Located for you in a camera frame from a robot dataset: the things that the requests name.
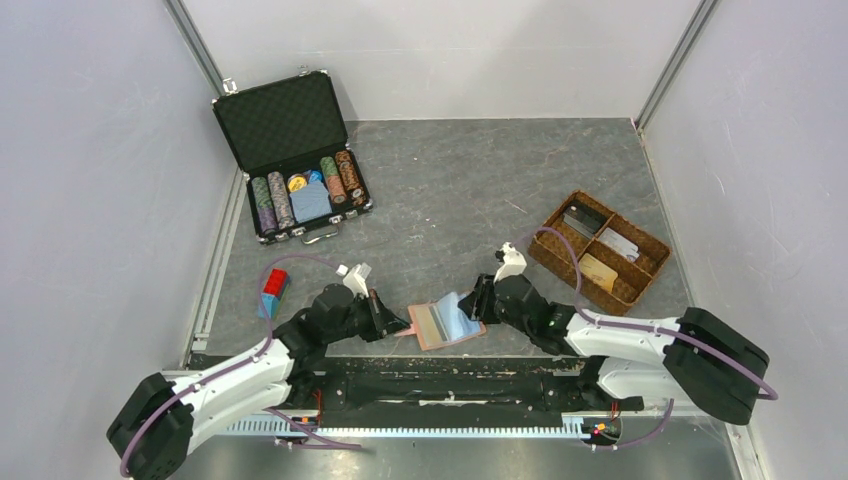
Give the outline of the brown leather card holder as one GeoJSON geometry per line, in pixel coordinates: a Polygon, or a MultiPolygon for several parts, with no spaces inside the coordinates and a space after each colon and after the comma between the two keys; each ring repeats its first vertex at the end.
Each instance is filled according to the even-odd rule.
{"type": "Polygon", "coordinates": [[[481,322],[469,321],[466,315],[457,306],[459,300],[467,294],[468,292],[450,292],[438,301],[409,306],[407,311],[411,324],[411,332],[404,336],[414,336],[417,339],[421,350],[428,351],[445,348],[484,335],[486,333],[485,325],[481,322]],[[419,333],[419,319],[421,313],[424,308],[429,305],[435,305],[438,308],[445,330],[449,337],[449,341],[445,345],[433,349],[424,348],[421,334],[419,333]]]}

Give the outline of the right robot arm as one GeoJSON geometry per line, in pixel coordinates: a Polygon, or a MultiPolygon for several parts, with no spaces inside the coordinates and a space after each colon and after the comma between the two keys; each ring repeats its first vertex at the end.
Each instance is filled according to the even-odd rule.
{"type": "Polygon", "coordinates": [[[686,400],[726,423],[746,425],[766,386],[768,354],[707,310],[680,317],[616,317],[546,300],[523,275],[479,276],[457,304],[472,321],[506,324],[552,356],[583,358],[580,400],[602,408],[613,399],[686,400]]]}

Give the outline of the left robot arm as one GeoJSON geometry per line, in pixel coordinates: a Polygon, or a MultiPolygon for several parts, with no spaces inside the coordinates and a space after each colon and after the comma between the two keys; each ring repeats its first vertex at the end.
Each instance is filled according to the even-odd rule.
{"type": "Polygon", "coordinates": [[[374,342],[409,326],[375,290],[355,293],[331,284],[246,351],[173,380],[161,373],[145,377],[106,432],[120,458],[120,475],[167,478],[236,421],[284,402],[306,405],[314,394],[306,373],[330,344],[353,337],[374,342]]]}

